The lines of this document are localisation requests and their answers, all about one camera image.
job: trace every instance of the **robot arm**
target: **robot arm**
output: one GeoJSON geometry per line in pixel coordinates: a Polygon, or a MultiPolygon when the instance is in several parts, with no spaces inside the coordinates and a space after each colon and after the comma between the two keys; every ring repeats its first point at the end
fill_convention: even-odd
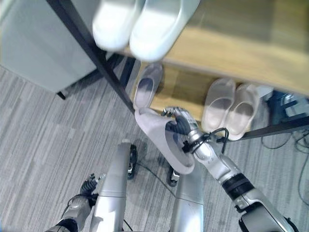
{"type": "Polygon", "coordinates": [[[95,205],[97,194],[92,194],[98,181],[94,174],[91,174],[83,183],[80,194],[69,200],[67,208],[64,210],[61,220],[55,226],[45,232],[78,232],[84,228],[85,221],[95,205]]]}
{"type": "Polygon", "coordinates": [[[237,211],[242,213],[239,226],[243,232],[298,232],[296,226],[276,210],[231,159],[221,152],[215,152],[214,148],[217,146],[215,137],[212,134],[205,136],[195,126],[197,124],[186,110],[170,107],[164,111],[164,114],[166,112],[169,115],[175,113],[177,122],[179,116],[182,116],[181,129],[177,130],[187,134],[186,144],[189,147],[187,151],[191,152],[195,159],[207,168],[232,199],[237,211]]]}

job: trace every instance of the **black metal frame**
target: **black metal frame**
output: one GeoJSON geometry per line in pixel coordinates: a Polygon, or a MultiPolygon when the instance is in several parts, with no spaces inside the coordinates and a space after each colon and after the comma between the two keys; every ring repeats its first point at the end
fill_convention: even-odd
{"type": "Polygon", "coordinates": [[[133,103],[130,97],[105,58],[106,51],[96,46],[91,33],[76,11],[71,0],[47,0],[47,2],[92,60],[100,74],[106,78],[121,100],[126,104],[127,108],[134,113],[133,103]]]}
{"type": "MultiPolygon", "coordinates": [[[[117,92],[121,100],[126,104],[127,108],[132,113],[134,113],[133,103],[126,93],[125,87],[132,72],[135,59],[127,58],[125,70],[122,73],[120,80],[118,80],[117,76],[112,70],[111,62],[105,58],[106,51],[103,51],[96,46],[91,33],[76,11],[71,0],[46,1],[97,67],[96,70],[92,71],[87,76],[99,74],[104,76],[112,88],[117,92]]],[[[57,94],[61,98],[65,98],[61,92],[57,94]]],[[[309,129],[309,116],[247,132],[241,139],[252,139],[280,133],[289,133],[303,129],[309,129]]]]}

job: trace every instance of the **wooden shelf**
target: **wooden shelf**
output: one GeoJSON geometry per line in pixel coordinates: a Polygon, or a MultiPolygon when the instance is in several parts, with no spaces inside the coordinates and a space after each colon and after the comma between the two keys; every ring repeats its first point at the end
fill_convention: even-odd
{"type": "MultiPolygon", "coordinates": [[[[124,53],[130,55],[129,49],[124,53]]],[[[309,95],[309,2],[201,0],[163,63],[211,73],[206,77],[226,76],[309,95]]],[[[199,85],[202,75],[186,73],[184,77],[177,69],[166,72],[166,83],[176,82],[175,86],[195,91],[200,102],[205,100],[206,87],[199,85]]],[[[158,93],[154,108],[159,100],[169,103],[166,91],[172,89],[158,93]]],[[[173,105],[188,101],[186,91],[182,92],[173,105]]],[[[197,104],[189,102],[193,108],[197,104]]]]}
{"type": "MultiPolygon", "coordinates": [[[[140,73],[147,64],[142,63],[140,73]]],[[[136,79],[131,99],[134,100],[140,73],[136,79]]],[[[190,112],[195,120],[201,121],[206,95],[210,85],[218,76],[185,71],[164,66],[164,76],[150,108],[162,112],[168,106],[179,106],[190,112]]]]}

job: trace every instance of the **black cable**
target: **black cable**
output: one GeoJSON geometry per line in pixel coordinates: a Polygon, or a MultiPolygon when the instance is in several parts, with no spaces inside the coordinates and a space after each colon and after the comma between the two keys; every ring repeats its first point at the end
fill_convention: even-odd
{"type": "Polygon", "coordinates": [[[302,201],[305,205],[307,205],[307,206],[309,206],[309,202],[306,202],[306,200],[305,200],[305,199],[303,198],[303,196],[301,195],[301,192],[300,192],[300,183],[301,183],[301,180],[302,180],[302,177],[303,177],[303,174],[304,174],[305,166],[306,166],[306,164],[307,164],[307,162],[308,162],[308,160],[309,160],[309,152],[306,152],[306,151],[301,150],[301,149],[298,147],[298,145],[301,146],[301,147],[303,147],[303,148],[309,149],[309,142],[306,140],[306,137],[307,137],[308,135],[309,135],[309,132],[304,133],[303,136],[300,137],[299,139],[296,139],[295,136],[293,135],[293,138],[294,138],[294,140],[295,140],[295,143],[294,143],[295,149],[296,149],[297,151],[299,151],[299,152],[304,153],[304,154],[307,155],[307,156],[306,156],[306,159],[305,159],[305,162],[304,162],[304,164],[303,164],[303,166],[302,166],[302,168],[301,168],[300,175],[299,175],[299,179],[298,179],[298,184],[297,184],[298,196],[299,196],[299,198],[301,199],[301,201],[302,201]]]}
{"type": "Polygon", "coordinates": [[[307,153],[307,157],[306,157],[306,159],[305,159],[305,162],[304,162],[304,164],[303,164],[303,167],[301,168],[300,175],[299,175],[299,179],[298,179],[298,185],[297,185],[298,196],[299,196],[299,198],[302,200],[302,202],[303,202],[305,205],[307,205],[307,206],[309,206],[309,202],[306,202],[306,200],[305,200],[305,199],[302,197],[302,195],[301,195],[301,192],[300,192],[300,182],[301,182],[301,179],[302,179],[302,177],[303,177],[304,169],[305,169],[305,166],[306,166],[306,164],[307,164],[307,162],[308,162],[308,158],[309,158],[309,153],[307,153]]]}
{"type": "Polygon", "coordinates": [[[227,143],[228,137],[229,137],[228,129],[227,128],[219,128],[219,129],[216,129],[213,132],[211,132],[211,134],[216,134],[216,133],[221,132],[221,131],[225,131],[223,146],[222,146],[222,150],[221,150],[221,153],[224,154],[226,143],[227,143]]]}
{"type": "Polygon", "coordinates": [[[291,133],[291,135],[289,136],[289,138],[288,138],[283,144],[281,144],[281,145],[278,146],[278,147],[268,147],[268,146],[266,146],[266,145],[264,144],[264,142],[263,142],[263,137],[261,138],[261,143],[262,143],[262,145],[263,145],[264,147],[266,147],[266,148],[268,148],[268,149],[271,149],[271,150],[275,150],[275,149],[278,149],[278,148],[280,148],[280,147],[283,147],[283,146],[290,140],[290,138],[293,137],[293,139],[294,139],[294,141],[295,141],[295,143],[294,143],[295,149],[296,149],[297,151],[301,152],[301,153],[307,154],[306,159],[305,159],[305,162],[304,162],[304,164],[303,164],[303,166],[302,166],[302,168],[301,168],[300,175],[299,175],[299,178],[298,178],[297,193],[298,193],[298,196],[299,196],[300,200],[301,200],[305,205],[309,206],[309,202],[306,202],[306,200],[302,197],[301,192],[300,192],[300,183],[301,183],[301,180],[302,180],[302,178],[303,178],[305,166],[306,166],[306,164],[307,164],[307,162],[308,162],[308,160],[309,160],[309,151],[308,151],[308,152],[303,151],[303,150],[301,150],[301,149],[298,147],[298,146],[301,146],[301,147],[303,147],[303,148],[309,149],[309,141],[307,141],[307,136],[309,135],[309,130],[304,130],[304,131],[302,131],[302,133],[303,133],[303,135],[302,135],[300,138],[298,138],[298,139],[294,136],[293,133],[291,133]]]}
{"type": "Polygon", "coordinates": [[[267,149],[275,150],[275,149],[278,149],[278,148],[283,147],[284,145],[286,145],[288,143],[288,141],[290,140],[291,136],[292,136],[292,133],[290,133],[290,136],[288,137],[288,139],[283,144],[281,144],[280,146],[277,146],[277,147],[269,147],[269,146],[265,145],[265,143],[263,141],[264,137],[261,137],[261,144],[262,144],[263,147],[266,147],[267,149]]]}
{"type": "Polygon", "coordinates": [[[130,227],[129,223],[127,223],[127,221],[126,221],[125,219],[124,219],[124,222],[125,222],[125,224],[129,227],[129,229],[130,229],[131,231],[133,231],[132,228],[130,227]]]}
{"type": "Polygon", "coordinates": [[[175,194],[167,187],[167,185],[153,172],[151,171],[148,167],[146,167],[145,165],[141,164],[141,163],[136,163],[136,165],[139,165],[141,167],[143,167],[144,169],[148,170],[152,175],[154,175],[160,182],[162,185],[164,185],[164,187],[174,196],[175,194]]]}

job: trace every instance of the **white slipper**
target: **white slipper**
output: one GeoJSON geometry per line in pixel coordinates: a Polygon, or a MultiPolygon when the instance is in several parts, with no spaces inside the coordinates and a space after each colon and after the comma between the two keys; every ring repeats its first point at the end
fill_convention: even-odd
{"type": "Polygon", "coordinates": [[[200,0],[146,0],[130,37],[132,54],[147,62],[163,58],[199,2],[200,0]]]}
{"type": "Polygon", "coordinates": [[[228,110],[234,103],[236,84],[232,79],[221,78],[210,86],[205,100],[201,126],[205,132],[223,127],[228,110]]]}
{"type": "Polygon", "coordinates": [[[92,21],[97,46],[107,51],[124,49],[144,3],[145,0],[101,0],[92,21]]]}
{"type": "Polygon", "coordinates": [[[175,171],[180,174],[193,171],[195,159],[191,153],[183,152],[180,135],[165,130],[172,118],[162,117],[150,108],[141,108],[135,111],[135,120],[175,171]]]}
{"type": "Polygon", "coordinates": [[[225,120],[230,140],[238,140],[244,135],[256,114],[259,101],[255,85],[243,84],[236,89],[234,104],[225,120]]]}
{"type": "Polygon", "coordinates": [[[148,65],[141,73],[135,91],[134,109],[149,107],[163,76],[163,67],[159,63],[148,65]]]}

